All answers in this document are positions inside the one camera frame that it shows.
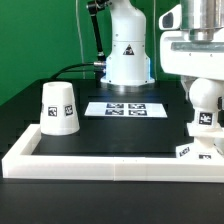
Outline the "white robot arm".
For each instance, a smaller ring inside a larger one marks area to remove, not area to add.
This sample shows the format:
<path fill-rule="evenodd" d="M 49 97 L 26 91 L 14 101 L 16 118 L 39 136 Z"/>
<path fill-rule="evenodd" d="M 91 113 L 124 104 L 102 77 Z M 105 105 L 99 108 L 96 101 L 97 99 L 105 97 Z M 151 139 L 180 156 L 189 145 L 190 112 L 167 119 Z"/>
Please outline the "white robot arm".
<path fill-rule="evenodd" d="M 110 0 L 112 51 L 101 84 L 135 91 L 154 83 L 145 53 L 146 17 L 129 0 Z M 164 72 L 224 80 L 224 0 L 179 0 L 159 18 Z"/>

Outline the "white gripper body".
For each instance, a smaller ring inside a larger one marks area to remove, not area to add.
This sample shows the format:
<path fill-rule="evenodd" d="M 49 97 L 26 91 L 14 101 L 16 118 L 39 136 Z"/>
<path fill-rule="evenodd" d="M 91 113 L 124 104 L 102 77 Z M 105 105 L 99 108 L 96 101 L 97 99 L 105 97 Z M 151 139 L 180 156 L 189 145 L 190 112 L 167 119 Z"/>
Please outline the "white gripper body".
<path fill-rule="evenodd" d="M 182 31 L 160 38 L 160 64 L 165 73 L 224 81 L 224 31 L 211 42 L 193 42 Z"/>

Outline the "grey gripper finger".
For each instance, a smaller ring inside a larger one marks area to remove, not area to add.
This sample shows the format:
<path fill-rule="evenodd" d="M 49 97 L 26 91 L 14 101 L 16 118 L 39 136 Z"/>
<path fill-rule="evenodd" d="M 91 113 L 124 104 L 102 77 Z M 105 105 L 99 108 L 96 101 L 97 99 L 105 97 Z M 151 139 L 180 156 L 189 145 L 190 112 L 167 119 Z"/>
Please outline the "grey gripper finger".
<path fill-rule="evenodd" d="M 192 77 L 189 77 L 189 76 L 182 76 L 181 77 L 181 84 L 182 84 L 182 87 L 185 91 L 185 98 L 188 99 L 189 98 L 189 90 L 190 90 L 190 87 L 193 83 L 193 78 Z"/>

